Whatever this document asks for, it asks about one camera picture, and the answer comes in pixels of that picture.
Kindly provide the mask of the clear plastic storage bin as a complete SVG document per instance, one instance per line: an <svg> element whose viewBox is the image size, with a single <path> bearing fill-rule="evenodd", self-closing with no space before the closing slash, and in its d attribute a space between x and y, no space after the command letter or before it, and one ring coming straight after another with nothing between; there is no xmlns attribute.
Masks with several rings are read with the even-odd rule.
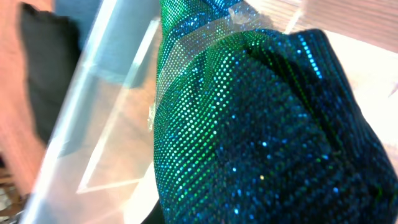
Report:
<svg viewBox="0 0 398 224"><path fill-rule="evenodd" d="M166 223L154 170L161 1L56 1L81 50L22 223ZM243 1L320 29L397 174L397 2Z"/></svg>

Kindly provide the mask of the blue green sequin garment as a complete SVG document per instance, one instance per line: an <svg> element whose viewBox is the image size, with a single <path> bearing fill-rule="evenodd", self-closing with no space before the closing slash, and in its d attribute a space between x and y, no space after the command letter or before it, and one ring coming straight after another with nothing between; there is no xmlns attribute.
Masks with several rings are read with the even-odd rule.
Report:
<svg viewBox="0 0 398 224"><path fill-rule="evenodd" d="M243 1L160 2L154 170L166 223L394 223L397 174L320 29Z"/></svg>

